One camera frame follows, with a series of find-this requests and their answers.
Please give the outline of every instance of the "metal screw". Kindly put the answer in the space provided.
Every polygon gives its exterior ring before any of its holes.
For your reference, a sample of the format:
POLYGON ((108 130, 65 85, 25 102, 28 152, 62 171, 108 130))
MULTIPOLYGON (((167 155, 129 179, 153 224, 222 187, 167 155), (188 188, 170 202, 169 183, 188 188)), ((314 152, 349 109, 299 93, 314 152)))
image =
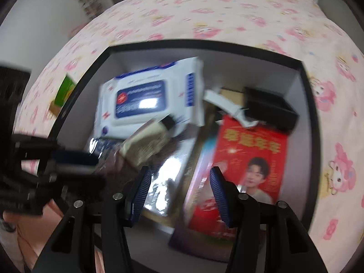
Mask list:
POLYGON ((56 174, 51 174, 49 176, 49 182, 50 183, 54 183, 57 180, 57 175, 56 174))
POLYGON ((66 200, 67 192, 68 192, 68 186, 64 185, 61 191, 61 198, 63 200, 66 200))
POLYGON ((286 207, 288 206, 288 204, 287 204, 287 203, 285 203, 284 201, 279 201, 279 202, 278 202, 278 206, 279 206, 280 208, 286 208, 286 207))
POLYGON ((34 199, 35 198, 35 190, 31 189, 28 193, 27 200, 34 199))
POLYGON ((115 193, 113 196, 112 196, 115 200, 120 200, 124 197, 123 194, 121 193, 115 193))
POLYGON ((75 202, 74 202, 74 204, 73 204, 73 206, 74 206, 75 208, 79 208, 79 207, 81 207, 82 205, 83 205, 82 200, 77 200, 77 201, 75 201, 75 202))
POLYGON ((238 198, 240 200, 248 200, 249 195, 247 193, 239 193, 238 198))

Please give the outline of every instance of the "cartoon pattern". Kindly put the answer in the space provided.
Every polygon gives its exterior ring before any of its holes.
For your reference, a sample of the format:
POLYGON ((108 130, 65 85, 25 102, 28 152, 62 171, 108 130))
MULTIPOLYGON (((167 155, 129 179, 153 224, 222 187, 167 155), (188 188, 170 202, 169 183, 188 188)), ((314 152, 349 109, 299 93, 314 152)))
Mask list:
MULTIPOLYGON (((16 131, 47 136, 55 121, 48 107, 66 72, 77 83, 108 46, 183 38, 264 48, 303 61, 314 75, 326 193, 319 194, 310 236, 328 271, 339 273, 364 229, 364 57, 312 0, 120 2, 47 64, 23 102, 16 131)), ((37 169, 35 162, 24 167, 37 169)))

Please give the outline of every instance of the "small bottle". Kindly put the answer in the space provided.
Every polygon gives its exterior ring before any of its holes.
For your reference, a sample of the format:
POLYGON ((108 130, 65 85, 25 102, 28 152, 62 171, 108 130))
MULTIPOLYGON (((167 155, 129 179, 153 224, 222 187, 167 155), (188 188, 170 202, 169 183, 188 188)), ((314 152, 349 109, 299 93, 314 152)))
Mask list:
POLYGON ((119 153, 135 168, 158 153, 171 139, 176 122, 167 115, 161 121, 149 120, 120 147, 119 153))

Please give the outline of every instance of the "black bottle cap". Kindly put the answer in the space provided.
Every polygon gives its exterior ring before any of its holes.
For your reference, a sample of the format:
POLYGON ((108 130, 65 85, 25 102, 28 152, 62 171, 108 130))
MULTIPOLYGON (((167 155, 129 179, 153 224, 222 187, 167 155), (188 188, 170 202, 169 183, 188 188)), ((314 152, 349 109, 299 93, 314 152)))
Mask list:
POLYGON ((162 124, 165 126, 165 128, 167 128, 167 130, 172 129, 176 125, 176 122, 174 121, 171 115, 167 115, 160 122, 162 122, 162 124))

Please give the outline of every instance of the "red box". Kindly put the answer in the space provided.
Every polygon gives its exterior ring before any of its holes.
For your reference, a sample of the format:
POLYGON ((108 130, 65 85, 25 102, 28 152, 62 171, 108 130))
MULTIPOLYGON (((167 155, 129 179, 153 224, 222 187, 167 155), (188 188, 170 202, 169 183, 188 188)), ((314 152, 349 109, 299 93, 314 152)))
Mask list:
MULTIPOLYGON (((212 166, 219 166, 226 180, 257 201, 274 204, 279 196, 286 157, 287 135, 256 126, 243 128, 225 115, 220 127, 212 166)), ((209 236, 231 239, 235 229, 221 220, 209 174, 203 177, 189 228, 209 236)))

